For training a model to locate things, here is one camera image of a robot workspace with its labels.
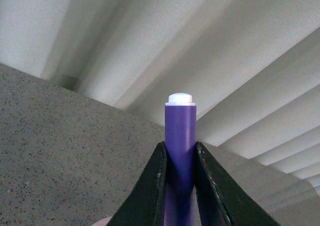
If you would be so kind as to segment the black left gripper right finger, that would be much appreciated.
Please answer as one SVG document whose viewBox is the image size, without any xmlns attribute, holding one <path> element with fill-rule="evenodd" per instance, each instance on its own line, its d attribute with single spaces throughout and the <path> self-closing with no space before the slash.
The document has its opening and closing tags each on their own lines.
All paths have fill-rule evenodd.
<svg viewBox="0 0 320 226">
<path fill-rule="evenodd" d="M 195 185 L 202 225 L 279 225 L 201 142 L 196 143 Z"/>
</svg>

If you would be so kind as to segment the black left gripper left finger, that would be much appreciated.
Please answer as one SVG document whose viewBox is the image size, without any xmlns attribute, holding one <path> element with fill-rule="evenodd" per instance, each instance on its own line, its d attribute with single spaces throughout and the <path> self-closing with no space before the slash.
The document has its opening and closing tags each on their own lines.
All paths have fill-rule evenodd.
<svg viewBox="0 0 320 226">
<path fill-rule="evenodd" d="M 108 225 L 164 225 L 167 152 L 158 143 L 133 190 Z"/>
</svg>

